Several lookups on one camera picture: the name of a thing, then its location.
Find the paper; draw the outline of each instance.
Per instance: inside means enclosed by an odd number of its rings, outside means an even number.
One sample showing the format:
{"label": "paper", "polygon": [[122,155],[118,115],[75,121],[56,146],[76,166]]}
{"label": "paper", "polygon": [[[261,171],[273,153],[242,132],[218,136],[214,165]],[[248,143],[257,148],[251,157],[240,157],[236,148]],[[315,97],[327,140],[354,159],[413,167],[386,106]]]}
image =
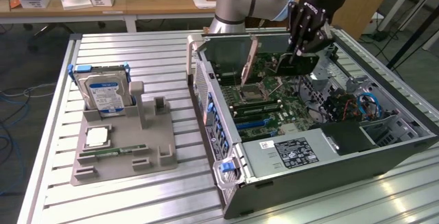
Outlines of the paper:
{"label": "paper", "polygon": [[192,0],[192,1],[195,6],[200,9],[216,7],[216,2],[208,2],[207,0]]}

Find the sticker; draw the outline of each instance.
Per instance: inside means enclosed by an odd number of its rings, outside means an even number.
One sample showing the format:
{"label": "sticker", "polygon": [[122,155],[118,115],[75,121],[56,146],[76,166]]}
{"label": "sticker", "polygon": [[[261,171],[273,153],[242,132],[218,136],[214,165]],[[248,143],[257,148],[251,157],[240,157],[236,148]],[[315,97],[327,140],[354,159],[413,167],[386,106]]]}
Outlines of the sticker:
{"label": "sticker", "polygon": [[103,14],[122,14],[123,11],[103,11]]}
{"label": "sticker", "polygon": [[283,164],[289,169],[319,161],[305,138],[277,143],[275,147]]}
{"label": "sticker", "polygon": [[266,107],[263,108],[263,110],[271,110],[271,109],[275,109],[275,108],[278,108],[278,107],[279,107],[279,104],[270,105],[270,106],[266,106]]}
{"label": "sticker", "polygon": [[262,109],[254,109],[254,110],[244,111],[243,114],[251,114],[251,113],[257,113],[261,111],[262,111]]}
{"label": "sticker", "polygon": [[265,150],[266,148],[275,147],[275,142],[273,140],[265,141],[265,142],[261,142],[259,145],[261,145],[261,148]]}
{"label": "sticker", "polygon": [[119,84],[116,82],[91,84],[90,90],[99,111],[115,113],[124,109],[123,98],[118,94]]}

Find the desk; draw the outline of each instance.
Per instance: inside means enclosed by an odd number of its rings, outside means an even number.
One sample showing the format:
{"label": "desk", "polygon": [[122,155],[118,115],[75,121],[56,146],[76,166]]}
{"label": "desk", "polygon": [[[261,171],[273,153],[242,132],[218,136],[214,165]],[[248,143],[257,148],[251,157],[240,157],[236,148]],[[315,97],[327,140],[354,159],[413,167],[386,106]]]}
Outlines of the desk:
{"label": "desk", "polygon": [[64,11],[62,1],[51,0],[47,9],[10,9],[0,0],[0,24],[126,21],[127,31],[136,32],[138,19],[214,17],[214,9],[198,9],[192,0],[115,0],[112,7]]}
{"label": "desk", "polygon": [[[248,29],[275,31],[278,29]],[[439,144],[385,175],[224,220],[186,81],[187,36],[195,31],[83,35],[68,42],[18,223],[439,223]],[[439,124],[439,112],[343,32],[337,35],[378,73]],[[343,68],[365,75],[339,50]],[[67,65],[108,66],[128,61],[134,81],[144,82],[144,101],[170,101],[175,170],[71,186],[84,101]]]}

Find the white label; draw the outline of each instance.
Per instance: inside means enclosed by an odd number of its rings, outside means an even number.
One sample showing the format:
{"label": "white label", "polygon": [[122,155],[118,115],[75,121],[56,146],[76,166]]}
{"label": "white label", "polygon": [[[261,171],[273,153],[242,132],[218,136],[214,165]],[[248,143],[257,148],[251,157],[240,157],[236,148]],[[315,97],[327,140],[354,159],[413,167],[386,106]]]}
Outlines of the white label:
{"label": "white label", "polygon": [[247,110],[244,111],[244,114],[251,114],[251,113],[257,113],[257,112],[261,112],[262,109],[255,109],[255,110]]}
{"label": "white label", "polygon": [[123,98],[116,93],[119,90],[118,83],[95,83],[90,85],[90,90],[100,112],[115,113],[123,110]]}
{"label": "white label", "polygon": [[103,11],[103,14],[120,14],[123,11]]}
{"label": "white label", "polygon": [[263,108],[263,110],[270,110],[270,109],[274,109],[274,108],[278,108],[279,107],[279,104],[275,104],[275,105],[270,105],[270,106],[266,106]]}
{"label": "white label", "polygon": [[275,142],[273,140],[265,141],[259,143],[261,148],[265,150],[266,148],[274,148],[275,147]]}

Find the hard drive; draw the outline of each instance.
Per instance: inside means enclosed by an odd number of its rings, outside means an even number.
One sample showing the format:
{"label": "hard drive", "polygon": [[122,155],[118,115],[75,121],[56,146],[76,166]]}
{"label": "hard drive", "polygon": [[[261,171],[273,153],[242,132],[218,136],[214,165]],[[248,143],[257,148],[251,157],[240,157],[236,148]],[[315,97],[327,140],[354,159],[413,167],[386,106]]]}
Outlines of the hard drive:
{"label": "hard drive", "polygon": [[127,63],[108,67],[82,65],[75,71],[74,66],[70,65],[68,74],[82,92],[87,110],[98,109],[102,117],[124,114],[126,106],[134,105],[128,90],[130,66]]}

